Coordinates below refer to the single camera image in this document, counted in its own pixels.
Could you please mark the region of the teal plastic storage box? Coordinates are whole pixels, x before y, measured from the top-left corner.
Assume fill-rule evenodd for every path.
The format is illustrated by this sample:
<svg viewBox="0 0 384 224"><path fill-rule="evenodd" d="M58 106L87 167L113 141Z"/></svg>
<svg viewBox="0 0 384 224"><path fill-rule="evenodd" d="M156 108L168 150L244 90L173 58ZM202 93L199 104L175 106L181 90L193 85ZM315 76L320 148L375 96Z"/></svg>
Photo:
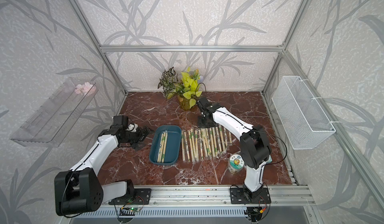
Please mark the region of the teal plastic storage box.
<svg viewBox="0 0 384 224"><path fill-rule="evenodd" d="M153 164L173 165L179 157L182 130L176 125L160 126L152 142L149 160Z"/></svg>

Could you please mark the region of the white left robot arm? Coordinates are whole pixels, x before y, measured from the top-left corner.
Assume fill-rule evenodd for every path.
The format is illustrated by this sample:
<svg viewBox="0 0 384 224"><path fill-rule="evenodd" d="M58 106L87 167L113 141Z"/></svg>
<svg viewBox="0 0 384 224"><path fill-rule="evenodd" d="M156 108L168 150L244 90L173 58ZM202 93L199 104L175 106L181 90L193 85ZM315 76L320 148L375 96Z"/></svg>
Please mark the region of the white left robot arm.
<svg viewBox="0 0 384 224"><path fill-rule="evenodd" d="M93 147L69 171L60 172L54 180L55 205L58 216L72 218L94 212L112 200L135 201L137 192L131 180L101 185L98 173L113 150L121 144L137 149L153 130L130 123L124 115L113 117L112 125L104 129Z"/></svg>

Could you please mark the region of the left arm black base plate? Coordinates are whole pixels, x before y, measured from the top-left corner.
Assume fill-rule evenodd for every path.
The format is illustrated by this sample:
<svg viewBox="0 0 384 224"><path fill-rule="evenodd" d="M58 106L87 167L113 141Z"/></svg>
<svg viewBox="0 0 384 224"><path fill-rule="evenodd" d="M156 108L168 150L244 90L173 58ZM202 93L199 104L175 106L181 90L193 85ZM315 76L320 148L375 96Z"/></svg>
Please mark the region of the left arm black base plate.
<svg viewBox="0 0 384 224"><path fill-rule="evenodd" d="M148 205L151 197L151 189L135 189L133 194L126 194L122 197L113 199L108 202L109 205Z"/></svg>

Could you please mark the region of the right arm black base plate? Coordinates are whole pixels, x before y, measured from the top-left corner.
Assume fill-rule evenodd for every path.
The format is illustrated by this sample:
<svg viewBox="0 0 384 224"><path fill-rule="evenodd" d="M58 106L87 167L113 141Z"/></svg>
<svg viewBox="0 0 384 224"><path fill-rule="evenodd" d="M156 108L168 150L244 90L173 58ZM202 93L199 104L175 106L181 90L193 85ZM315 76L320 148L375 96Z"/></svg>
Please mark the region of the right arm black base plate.
<svg viewBox="0 0 384 224"><path fill-rule="evenodd" d="M271 204L269 189L261 186L255 192L251 192L246 186L239 188L232 185L229 188L231 204Z"/></svg>

